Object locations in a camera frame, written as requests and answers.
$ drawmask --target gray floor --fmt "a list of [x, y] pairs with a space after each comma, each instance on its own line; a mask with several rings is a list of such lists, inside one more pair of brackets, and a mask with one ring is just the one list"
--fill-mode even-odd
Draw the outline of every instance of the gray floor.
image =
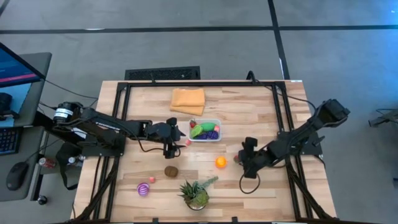
[[[398, 3], [380, 0], [274, 0], [280, 26], [398, 24]], [[11, 0], [0, 30], [176, 26], [270, 26], [267, 1], [251, 0]], [[376, 108], [398, 107], [398, 30], [281, 32], [291, 79], [304, 81], [316, 105], [336, 98], [349, 120], [326, 135], [323, 150], [338, 216], [343, 220], [396, 223], [397, 126], [369, 128]], [[121, 80], [125, 69], [195, 66], [202, 79], [281, 79], [273, 31], [130, 34], [13, 34], [0, 41], [19, 54], [51, 52], [48, 79], [96, 96], [103, 80]], [[90, 104], [51, 85], [42, 101]], [[75, 193], [58, 175], [46, 176], [42, 193], [52, 201], [1, 203], [0, 223], [67, 220]]]

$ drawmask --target plastic container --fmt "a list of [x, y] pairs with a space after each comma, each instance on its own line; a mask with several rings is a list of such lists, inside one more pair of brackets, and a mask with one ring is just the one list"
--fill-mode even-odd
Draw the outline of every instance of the plastic container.
[[221, 133], [223, 132], [223, 128], [221, 127], [221, 121], [219, 119], [191, 119], [188, 122], [188, 125], [191, 121], [195, 121], [197, 124], [202, 124], [202, 123], [215, 123], [218, 127], [220, 127], [220, 131], [218, 132], [218, 139], [194, 139], [191, 137], [191, 127], [189, 126], [189, 140], [195, 141], [195, 142], [215, 142], [215, 141], [220, 141], [221, 140]]

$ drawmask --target potted plant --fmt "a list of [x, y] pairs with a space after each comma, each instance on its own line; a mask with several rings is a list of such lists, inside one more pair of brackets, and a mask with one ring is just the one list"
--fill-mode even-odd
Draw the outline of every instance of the potted plant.
[[194, 181], [192, 185], [186, 181], [184, 185], [181, 185], [180, 190], [183, 194], [179, 196], [184, 198], [185, 203], [192, 210], [199, 211], [204, 209], [209, 202], [209, 195], [205, 189], [216, 180], [218, 180], [218, 177], [210, 178], [202, 184]]

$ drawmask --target wooden table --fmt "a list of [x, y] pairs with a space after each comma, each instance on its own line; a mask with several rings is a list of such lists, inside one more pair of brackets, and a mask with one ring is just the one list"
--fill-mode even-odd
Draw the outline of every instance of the wooden table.
[[[103, 82], [97, 111], [111, 115], [117, 83]], [[302, 82], [286, 81], [286, 86], [288, 95], [306, 99]], [[133, 88], [127, 120], [151, 119], [157, 123], [176, 117], [180, 130], [187, 134], [188, 121], [196, 116], [169, 110], [173, 89], [174, 87]], [[234, 216], [237, 216], [239, 221], [254, 222], [295, 220], [285, 169], [260, 170], [259, 189], [253, 194], [246, 195], [239, 190], [238, 184], [243, 168], [233, 162], [233, 157], [242, 149], [241, 142], [246, 136], [257, 138], [259, 146], [275, 138], [279, 129], [272, 92], [261, 86], [219, 86], [205, 87], [205, 95], [206, 106], [201, 118], [216, 118], [221, 121], [222, 140], [217, 143], [194, 142], [183, 148], [181, 156], [175, 159], [164, 159], [162, 151], [144, 153], [136, 141], [127, 140], [125, 154], [119, 165], [112, 222], [151, 222], [153, 217], [159, 218], [160, 222], [228, 222]], [[123, 99], [124, 95], [121, 97], [119, 111], [122, 110]], [[282, 97], [279, 100], [284, 111]], [[294, 125], [299, 127], [310, 117], [308, 105], [291, 98], [289, 102]], [[284, 113], [283, 116], [285, 129], [288, 129]], [[185, 140], [186, 138], [182, 138], [179, 143], [184, 144]], [[143, 145], [145, 149], [159, 146], [151, 142], [145, 142]], [[227, 158], [226, 168], [215, 167], [215, 158], [218, 156]], [[77, 215], [90, 201], [97, 159], [92, 157], [84, 162], [75, 198]], [[302, 160], [309, 191], [327, 213], [335, 216], [323, 164], [313, 156], [302, 156]], [[166, 177], [164, 175], [166, 166], [178, 167], [179, 175], [175, 179]], [[190, 210], [184, 204], [183, 198], [177, 196], [180, 194], [179, 186], [185, 182], [185, 179], [193, 182], [206, 180], [215, 175], [219, 180], [207, 189], [210, 202], [205, 209], [199, 212]], [[149, 177], [155, 177], [157, 181], [150, 185], [148, 196], [140, 197], [136, 191], [137, 184], [149, 182]], [[243, 188], [246, 191], [253, 189], [256, 184], [257, 180], [243, 180]], [[301, 214], [304, 217], [302, 195], [298, 189], [297, 192]], [[108, 193], [105, 193], [100, 218], [104, 217], [107, 199]]]

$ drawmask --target computer monitor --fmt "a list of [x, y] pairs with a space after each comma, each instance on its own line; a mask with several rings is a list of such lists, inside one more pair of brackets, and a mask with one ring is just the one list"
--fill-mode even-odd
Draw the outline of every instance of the computer monitor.
[[0, 87], [38, 82], [45, 76], [0, 43]]

